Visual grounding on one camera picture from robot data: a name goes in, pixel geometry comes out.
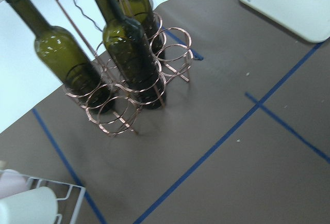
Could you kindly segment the white bear tray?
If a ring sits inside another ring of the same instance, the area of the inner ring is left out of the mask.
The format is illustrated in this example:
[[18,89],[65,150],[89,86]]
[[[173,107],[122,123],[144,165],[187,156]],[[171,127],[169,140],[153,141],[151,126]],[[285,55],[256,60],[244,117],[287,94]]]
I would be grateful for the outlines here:
[[329,0],[240,0],[304,40],[329,38]]

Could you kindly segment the green wine bottle middle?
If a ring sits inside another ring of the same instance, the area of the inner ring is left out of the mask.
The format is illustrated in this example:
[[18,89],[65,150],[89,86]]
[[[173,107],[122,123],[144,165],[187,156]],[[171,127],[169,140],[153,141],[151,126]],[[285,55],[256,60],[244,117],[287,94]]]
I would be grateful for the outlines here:
[[103,44],[131,97],[147,109],[164,106],[166,92],[141,24],[127,17],[117,0],[95,0],[106,25]]

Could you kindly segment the green wine bottle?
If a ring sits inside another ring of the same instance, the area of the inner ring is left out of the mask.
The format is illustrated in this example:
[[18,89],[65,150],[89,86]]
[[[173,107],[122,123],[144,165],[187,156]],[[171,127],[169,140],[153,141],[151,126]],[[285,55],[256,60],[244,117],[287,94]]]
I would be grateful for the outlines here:
[[117,0],[95,0],[106,25],[103,44],[131,97],[147,109],[164,106],[166,92],[141,24],[127,17]]
[[30,0],[5,0],[35,36],[38,58],[64,84],[67,93],[76,97],[93,114],[103,114],[114,106],[109,85],[89,60],[73,35],[51,25]]
[[160,59],[165,59],[165,51],[156,23],[150,0],[121,0],[120,7],[127,16],[134,17],[143,27],[149,42],[152,44],[153,53]]

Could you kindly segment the green wine bottle back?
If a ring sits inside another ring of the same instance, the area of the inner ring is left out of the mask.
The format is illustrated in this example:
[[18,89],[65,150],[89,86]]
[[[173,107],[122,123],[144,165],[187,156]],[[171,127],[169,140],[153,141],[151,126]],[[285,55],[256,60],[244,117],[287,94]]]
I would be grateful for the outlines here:
[[165,59],[165,51],[156,23],[150,0],[121,0],[120,7],[127,16],[134,17],[143,27],[149,42],[152,44],[153,53],[160,59]]

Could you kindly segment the green wine bottle front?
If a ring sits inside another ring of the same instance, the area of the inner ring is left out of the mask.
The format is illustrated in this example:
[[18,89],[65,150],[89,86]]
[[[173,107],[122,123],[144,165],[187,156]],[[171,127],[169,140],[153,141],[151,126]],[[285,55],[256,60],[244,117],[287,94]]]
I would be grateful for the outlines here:
[[103,114],[114,106],[109,85],[89,60],[73,35],[51,25],[30,0],[5,0],[35,36],[38,58],[64,84],[67,93],[76,97],[93,114]]

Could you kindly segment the white cup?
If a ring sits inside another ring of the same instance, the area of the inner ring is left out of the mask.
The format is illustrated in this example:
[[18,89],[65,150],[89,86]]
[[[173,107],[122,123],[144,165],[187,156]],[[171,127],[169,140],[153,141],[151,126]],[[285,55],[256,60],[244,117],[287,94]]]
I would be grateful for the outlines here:
[[1,199],[1,223],[54,223],[57,214],[57,197],[45,186]]

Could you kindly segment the pale pink cup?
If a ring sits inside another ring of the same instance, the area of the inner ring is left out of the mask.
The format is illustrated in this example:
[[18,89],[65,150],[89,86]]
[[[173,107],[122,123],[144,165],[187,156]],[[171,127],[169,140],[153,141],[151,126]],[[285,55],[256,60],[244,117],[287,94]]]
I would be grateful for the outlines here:
[[6,169],[1,174],[1,199],[28,190],[26,179],[19,172]]

